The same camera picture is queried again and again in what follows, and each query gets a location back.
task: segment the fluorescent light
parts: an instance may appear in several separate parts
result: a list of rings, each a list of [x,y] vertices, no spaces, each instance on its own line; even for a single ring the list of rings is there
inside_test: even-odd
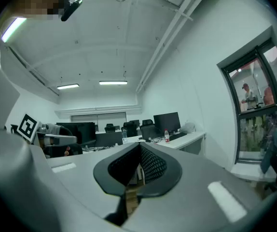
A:
[[[24,22],[26,21],[26,18],[16,18],[14,22],[8,27],[6,32],[2,36],[2,41],[7,42],[10,36],[17,30],[17,28]]]
[[[126,85],[127,81],[100,81],[100,85]]]
[[[70,85],[64,85],[64,86],[58,86],[58,89],[65,89],[65,88],[72,88],[72,87],[79,87],[78,84],[70,84]]]

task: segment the plastic bag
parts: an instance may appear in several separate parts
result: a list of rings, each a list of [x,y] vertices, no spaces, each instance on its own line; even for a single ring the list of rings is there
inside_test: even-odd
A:
[[[180,132],[184,132],[186,134],[192,133],[195,131],[195,124],[192,122],[186,121],[186,123],[180,128]]]

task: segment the window sill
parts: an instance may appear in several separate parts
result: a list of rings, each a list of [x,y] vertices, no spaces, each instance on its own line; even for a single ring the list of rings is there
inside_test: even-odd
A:
[[[275,182],[277,177],[276,172],[271,166],[263,174],[259,164],[237,163],[232,167],[231,173],[238,178],[251,181]]]

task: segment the person wearing cap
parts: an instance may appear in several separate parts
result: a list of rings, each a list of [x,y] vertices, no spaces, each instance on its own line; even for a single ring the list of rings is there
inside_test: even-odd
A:
[[[245,94],[245,99],[243,99],[241,101],[241,103],[243,103],[243,104],[247,103],[248,104],[247,110],[254,109],[256,107],[256,96],[254,95],[253,91],[249,88],[247,83],[244,83],[242,89],[245,90],[246,94]],[[246,118],[247,127],[246,127],[245,131],[247,131],[249,120],[250,120],[249,118]],[[251,129],[251,131],[254,131],[254,129],[257,128],[257,125],[256,125],[255,122],[256,122],[256,117],[253,117],[252,118],[252,129]]]

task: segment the white ceiling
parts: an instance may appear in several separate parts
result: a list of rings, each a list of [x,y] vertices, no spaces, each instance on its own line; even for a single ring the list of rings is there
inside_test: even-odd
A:
[[[135,90],[174,16],[172,8],[164,0],[83,0],[66,22],[28,19],[8,44],[47,87],[105,89],[99,81],[124,80],[126,71],[123,88]]]

